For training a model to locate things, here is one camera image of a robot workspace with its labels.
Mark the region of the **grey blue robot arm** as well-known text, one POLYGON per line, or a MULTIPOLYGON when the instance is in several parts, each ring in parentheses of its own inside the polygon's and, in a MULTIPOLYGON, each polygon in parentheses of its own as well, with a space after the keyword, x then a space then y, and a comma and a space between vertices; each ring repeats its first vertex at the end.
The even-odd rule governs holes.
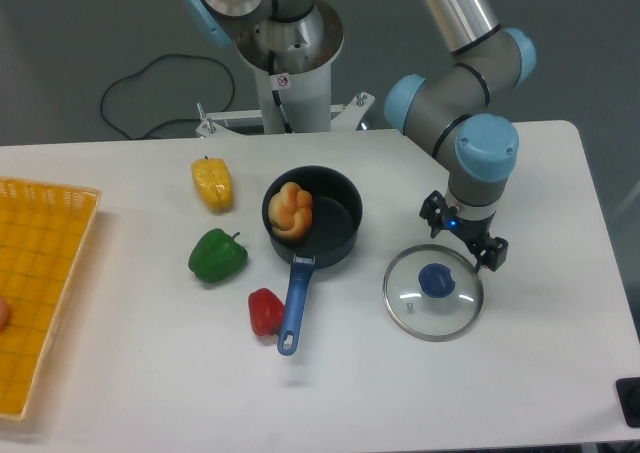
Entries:
MULTIPOLYGON (((330 100, 331 65, 344 42, 336 11, 321 0, 183 0, 201 33, 234 45, 253 69, 268 133, 324 132, 338 121, 330 100)), ((521 31, 503 28, 487 0, 425 0, 452 55, 436 82, 417 75, 389 91, 384 115, 449 174, 444 193, 420 215, 433 234, 449 231, 478 267, 498 269, 508 243, 490 234, 519 148, 515 127, 491 115, 492 99, 533 71, 536 50, 521 31)))

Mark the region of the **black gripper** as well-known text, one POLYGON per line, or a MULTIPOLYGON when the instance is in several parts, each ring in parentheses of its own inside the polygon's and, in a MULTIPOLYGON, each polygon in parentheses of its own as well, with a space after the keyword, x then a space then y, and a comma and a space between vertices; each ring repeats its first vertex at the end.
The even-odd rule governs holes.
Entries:
POLYGON ((433 191, 424 200, 419 216, 428 224, 431 238, 446 229, 460 239, 476 259, 476 273, 482 268, 495 272, 506 261, 508 241, 489 233, 494 212, 481 219, 463 218, 456 207, 447 207, 439 191, 433 191))

